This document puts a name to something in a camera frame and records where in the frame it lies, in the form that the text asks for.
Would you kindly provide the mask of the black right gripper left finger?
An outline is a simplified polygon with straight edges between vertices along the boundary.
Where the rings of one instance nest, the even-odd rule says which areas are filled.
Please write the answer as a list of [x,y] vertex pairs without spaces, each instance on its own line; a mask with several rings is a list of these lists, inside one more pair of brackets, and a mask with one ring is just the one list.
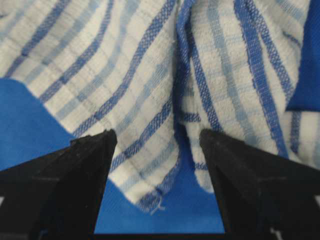
[[112,158],[114,130],[2,170],[3,240],[88,239],[94,234]]

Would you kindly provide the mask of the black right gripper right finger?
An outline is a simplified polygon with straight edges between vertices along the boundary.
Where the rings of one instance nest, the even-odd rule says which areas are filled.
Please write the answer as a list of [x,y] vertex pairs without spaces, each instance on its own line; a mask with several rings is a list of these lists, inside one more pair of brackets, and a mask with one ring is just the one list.
[[226,239],[319,239],[319,170],[210,129],[199,143]]

